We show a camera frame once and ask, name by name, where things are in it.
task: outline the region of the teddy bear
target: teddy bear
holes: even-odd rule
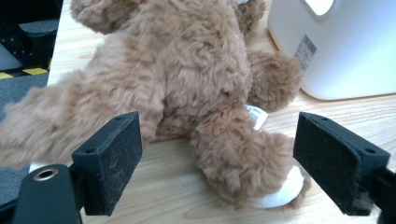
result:
[[[143,148],[189,138],[225,206],[298,207],[310,177],[294,139],[255,130],[246,108],[282,109],[303,77],[294,59],[247,49],[264,10],[262,0],[73,0],[73,18],[106,41],[84,68],[7,106],[0,164],[68,162],[110,119],[138,111]],[[291,174],[300,187],[282,191]]]

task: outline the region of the teddy bear foot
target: teddy bear foot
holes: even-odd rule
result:
[[[282,185],[275,193],[265,195],[262,198],[250,198],[251,206],[258,208],[276,208],[290,203],[303,189],[304,177],[300,168],[293,166]]]

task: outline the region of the light wood surface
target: light wood surface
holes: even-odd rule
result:
[[[83,67],[102,35],[75,23],[64,0],[49,84],[67,71]],[[266,30],[266,17],[248,41],[254,49],[275,50]],[[320,101],[300,92],[282,111],[270,114],[263,128],[294,136],[300,111],[333,119],[390,152],[389,169],[396,168],[396,95],[343,101]],[[215,193],[195,166],[188,140],[151,144],[138,164],[112,217],[83,217],[84,223],[375,223],[378,209],[369,217],[344,216],[317,184],[298,210],[232,211],[220,206]]]

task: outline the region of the yellow and black tape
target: yellow and black tape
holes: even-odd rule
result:
[[[5,71],[5,72],[0,72],[0,79],[6,79],[11,77],[37,76],[46,73],[48,73],[48,70],[44,68],[29,68],[19,71]]]

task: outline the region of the white container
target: white container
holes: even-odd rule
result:
[[[320,12],[313,3],[321,2]],[[323,100],[396,92],[396,0],[274,0],[268,28]]]

